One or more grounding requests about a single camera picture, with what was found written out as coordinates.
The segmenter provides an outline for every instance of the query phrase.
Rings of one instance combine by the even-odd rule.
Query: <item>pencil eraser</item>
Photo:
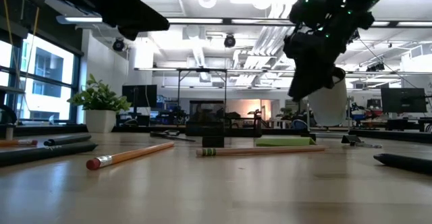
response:
[[[101,162],[98,159],[91,159],[87,161],[86,166],[88,170],[96,170],[101,166]]]

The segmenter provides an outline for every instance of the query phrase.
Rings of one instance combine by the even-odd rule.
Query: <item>ceiling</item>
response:
[[[271,7],[267,9],[257,9],[257,7],[265,7],[265,4],[252,4],[257,1],[265,3],[264,1],[266,0],[216,0],[212,8],[203,7],[199,0],[142,1],[165,17],[268,18],[269,15],[271,15]],[[295,1],[296,0],[286,0],[286,3],[292,4]],[[78,10],[68,7],[56,0],[47,0],[47,3],[65,16],[82,16]],[[376,20],[432,20],[432,0],[380,0],[372,9],[372,12]],[[121,36],[116,29],[106,25],[80,24],[80,26],[92,29],[93,36],[99,38],[110,47],[114,38]],[[263,34],[265,28],[262,26],[200,27],[202,31],[204,31],[204,36],[201,37],[201,44],[199,47],[202,49],[205,57],[230,58],[233,60],[232,65],[235,64],[234,55],[236,51],[251,50],[259,43],[259,38],[263,38],[265,35]],[[187,35],[185,38],[185,28],[186,26],[180,25],[171,26],[168,31],[141,34],[141,36],[147,37],[154,43],[154,58],[158,66],[163,66],[164,63],[173,66],[176,61],[180,66],[184,64],[189,57],[195,56],[194,51],[196,51],[196,43],[193,43]],[[277,33],[287,33],[289,30],[282,31],[282,28],[270,29],[273,29],[275,34],[273,34],[272,37],[269,36],[270,33],[267,34],[267,37],[269,37],[269,44],[267,46],[273,43],[273,46],[279,49],[283,45],[283,36],[277,36]],[[432,29],[430,28],[371,28],[367,31],[360,30],[359,32],[361,39],[370,50],[376,55],[382,55],[383,58],[386,58],[387,63],[395,68],[400,64],[401,54],[406,53],[419,43],[432,41]],[[236,47],[226,49],[223,46],[226,34],[234,35],[236,38]],[[339,56],[336,63],[344,69],[358,69],[359,64],[375,57],[372,52],[362,43],[356,41],[348,47],[346,53]],[[280,57],[280,55],[280,51],[278,54],[274,54],[278,59],[286,60],[286,58],[283,58],[284,56]]]

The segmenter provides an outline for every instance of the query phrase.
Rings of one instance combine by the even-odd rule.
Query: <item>potted plant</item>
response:
[[[86,111],[86,125],[90,133],[108,133],[115,125],[115,114],[120,110],[129,110],[131,103],[125,96],[117,96],[102,80],[96,81],[90,74],[87,89],[67,100]]]

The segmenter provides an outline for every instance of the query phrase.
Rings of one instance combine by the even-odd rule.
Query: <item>white flower pot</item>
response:
[[[89,133],[109,133],[115,126],[115,111],[87,110],[86,125]]]

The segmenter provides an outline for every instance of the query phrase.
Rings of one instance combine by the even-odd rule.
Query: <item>metal ferrule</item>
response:
[[[101,162],[100,167],[105,167],[105,166],[111,165],[113,163],[113,157],[112,156],[101,156],[101,157],[97,157],[96,159],[98,159]]]

